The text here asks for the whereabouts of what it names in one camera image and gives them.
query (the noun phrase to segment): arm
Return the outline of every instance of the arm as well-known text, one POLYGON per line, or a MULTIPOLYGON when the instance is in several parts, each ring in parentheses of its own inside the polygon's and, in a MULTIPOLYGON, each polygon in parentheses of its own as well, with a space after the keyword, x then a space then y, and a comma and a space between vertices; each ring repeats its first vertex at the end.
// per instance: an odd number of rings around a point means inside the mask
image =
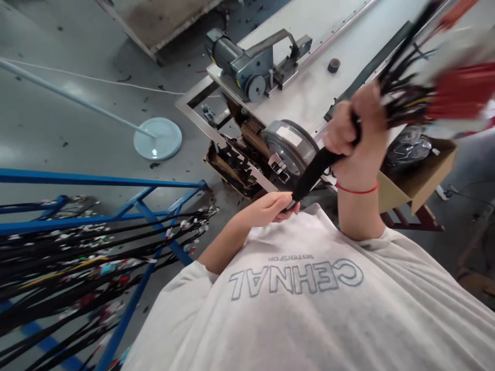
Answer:
POLYGON ((251 227, 239 223, 236 216, 227 223, 197 260, 209 272, 222 273, 248 238, 251 227))
POLYGON ((388 132, 380 89, 372 82, 359 89, 350 102, 336 106, 323 137, 325 147, 349 156, 333 167, 340 189, 337 193, 339 222, 342 233, 355 241, 379 238, 385 224, 378 211, 377 176, 387 149, 388 132), (354 148, 356 132, 351 122, 352 111, 361 117, 362 138, 354 148))
POLYGON ((291 211, 281 213, 291 200, 290 192, 271 192, 255 201, 227 223, 197 261, 209 272, 221 274, 243 248, 251 228, 280 223, 293 213, 299 213, 299 204, 291 211))

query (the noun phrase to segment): gray concrete floor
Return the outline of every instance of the gray concrete floor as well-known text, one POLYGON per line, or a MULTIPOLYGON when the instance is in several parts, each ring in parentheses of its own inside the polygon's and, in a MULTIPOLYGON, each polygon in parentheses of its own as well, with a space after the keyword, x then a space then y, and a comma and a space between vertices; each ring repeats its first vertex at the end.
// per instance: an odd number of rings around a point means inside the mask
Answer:
MULTIPOLYGON (((234 10, 227 30, 234 41, 247 35, 257 24, 266 20, 287 0, 258 0, 245 2, 243 9, 234 10)), ((78 0, 0 0, 0 57, 48 66, 104 78, 125 79, 129 83, 150 88, 163 85, 166 90, 186 92, 205 76, 210 60, 202 54, 204 34, 213 27, 222 27, 223 18, 217 12, 202 17, 179 38, 161 51, 164 66, 157 66, 121 31, 116 22, 93 1, 78 0)), ((70 75, 26 68, 62 86, 100 107, 131 122, 140 124, 151 117, 167 117, 176 122, 184 136, 178 154, 150 169, 150 162, 141 158, 133 148, 133 132, 110 119, 90 112, 72 102, 12 74, 0 70, 0 167, 27 170, 83 173, 146 179, 195 182, 200 179, 214 190, 221 208, 202 238, 198 255, 239 209, 245 206, 241 196, 221 183, 220 178, 202 161, 209 140, 174 106, 177 96, 147 92, 131 87, 109 85, 70 75)), ((221 112, 221 100, 208 102, 221 112)), ((456 168, 444 182, 458 189, 480 180, 493 180, 495 131, 478 134, 459 141, 456 168)), ((64 187, 0 184, 0 203, 16 203, 54 198, 59 194, 93 195, 112 211, 138 190, 110 187, 64 187)), ((493 184, 474 184, 464 191, 479 199, 493 198, 493 184)), ((166 208, 181 194, 180 190, 157 190, 148 205, 166 208)), ((209 196, 197 198, 192 208, 204 204, 209 196)), ((448 202, 433 195, 428 205, 445 225, 445 233, 406 232, 430 252, 450 272, 465 247, 472 231, 472 215, 486 205, 454 196, 448 202)), ((140 308, 151 306, 158 291, 180 270, 177 263, 155 274, 143 295, 140 308)), ((119 352, 132 343, 146 315, 138 309, 119 352)), ((61 339, 67 333, 57 334, 61 339)), ((16 334, 3 339, 11 343, 16 334)), ((81 354, 84 359, 89 352, 81 354)), ((8 369, 23 369, 28 357, 41 355, 33 349, 29 355, 9 365, 8 369)))

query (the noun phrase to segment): red connector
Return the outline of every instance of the red connector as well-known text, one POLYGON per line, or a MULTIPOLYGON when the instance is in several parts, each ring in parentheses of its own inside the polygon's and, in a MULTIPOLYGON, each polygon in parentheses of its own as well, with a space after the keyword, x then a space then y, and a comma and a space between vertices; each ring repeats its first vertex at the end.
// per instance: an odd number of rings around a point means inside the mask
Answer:
POLYGON ((440 19, 440 28, 452 28, 456 22, 471 9, 478 0, 459 0, 457 4, 440 19))
POLYGON ((436 82, 427 117, 475 119, 495 91, 495 62, 447 71, 436 82))

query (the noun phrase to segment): blue metal rack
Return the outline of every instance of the blue metal rack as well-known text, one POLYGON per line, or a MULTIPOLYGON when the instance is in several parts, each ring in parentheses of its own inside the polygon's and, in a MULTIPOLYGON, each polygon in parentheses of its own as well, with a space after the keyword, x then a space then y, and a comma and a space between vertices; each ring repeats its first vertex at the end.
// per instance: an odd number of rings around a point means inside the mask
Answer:
MULTIPOLYGON (((205 181, 201 180, 199 183, 182 183, 182 182, 168 182, 160 180, 147 180, 147 179, 131 179, 131 178, 117 178, 117 177, 103 177, 103 176, 89 176, 83 174, 63 174, 63 173, 51 173, 51 172, 38 172, 38 171, 26 171, 0 168, 0 183, 31 183, 31 184, 84 184, 91 186, 142 186, 146 187, 141 192, 136 194, 133 198, 127 201, 123 207, 120 208, 114 215, 108 216, 94 216, 84 218, 67 218, 59 220, 34 220, 30 222, 20 223, 0 223, 0 235, 6 234, 21 234, 40 230, 62 229, 62 228, 74 228, 82 225, 110 223, 118 221, 128 221, 135 219, 146 219, 149 223, 158 221, 161 217, 178 215, 184 206, 184 204, 190 200, 196 193, 200 191, 208 191, 208 185, 205 181), (152 193, 155 189, 160 187, 168 188, 189 188, 181 198, 179 198, 171 207, 165 211, 153 212, 144 203, 144 198, 152 193), (138 213, 127 214, 127 212, 136 207, 138 213)), ((60 196, 55 202, 49 205, 16 205, 8 208, 0 209, 0 214, 16 213, 16 212, 28 212, 28 211, 43 211, 43 216, 50 216, 60 211, 68 202, 68 197, 60 196)), ((163 224, 155 224, 154 229, 158 230, 163 228, 163 224)), ((165 239, 165 233, 161 234, 161 237, 165 239)), ((174 252, 179 261, 183 265, 192 263, 192 259, 189 254, 185 252, 177 242, 172 242, 169 245, 170 250, 174 252)), ((155 258, 161 255, 162 249, 155 254, 155 258)), ((146 271, 143 274, 141 281, 139 282, 136 290, 120 319, 120 322, 115 329, 112 338, 108 342, 105 351, 98 363, 95 371, 106 371, 108 366, 113 360, 115 352, 122 340, 122 337, 127 329, 127 326, 132 318, 137 304, 144 292, 144 289, 150 279, 150 276, 155 267, 155 263, 150 263, 146 271)), ((10 306, 9 302, 0 302, 0 311, 7 309, 10 306)), ((34 333, 41 331, 42 328, 37 323, 31 323, 21 328, 21 331, 25 336, 31 336, 34 333)), ((48 351, 56 346, 57 341, 48 337, 39 344, 43 351, 48 351)), ((77 371, 82 363, 76 357, 71 357, 62 363, 62 366, 68 371, 77 371)))

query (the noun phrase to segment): metal bracket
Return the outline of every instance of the metal bracket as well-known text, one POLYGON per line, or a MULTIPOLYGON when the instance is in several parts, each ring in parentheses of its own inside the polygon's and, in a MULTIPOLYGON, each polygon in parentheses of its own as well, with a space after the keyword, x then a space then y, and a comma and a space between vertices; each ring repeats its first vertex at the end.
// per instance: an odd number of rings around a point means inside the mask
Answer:
POLYGON ((268 159, 268 165, 272 168, 273 171, 275 171, 275 173, 278 175, 279 179, 283 183, 287 183, 289 181, 290 176, 285 172, 287 165, 277 153, 270 156, 270 158, 268 159))

